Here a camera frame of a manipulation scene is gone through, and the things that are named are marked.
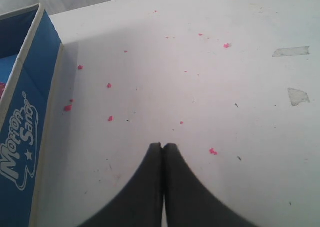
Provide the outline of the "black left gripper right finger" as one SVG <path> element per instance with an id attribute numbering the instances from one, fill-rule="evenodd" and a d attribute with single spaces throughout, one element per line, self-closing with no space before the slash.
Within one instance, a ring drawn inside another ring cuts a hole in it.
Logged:
<path id="1" fill-rule="evenodd" d="M 169 227 L 254 227 L 199 181 L 181 155 L 178 146 L 163 148 L 163 190 Z"/>

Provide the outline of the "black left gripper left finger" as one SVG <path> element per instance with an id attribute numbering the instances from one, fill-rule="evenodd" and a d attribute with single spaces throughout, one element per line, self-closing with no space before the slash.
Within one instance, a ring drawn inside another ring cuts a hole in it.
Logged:
<path id="1" fill-rule="evenodd" d="M 133 177 L 82 227 L 160 227 L 163 219 L 163 149 L 150 144 Z"/>

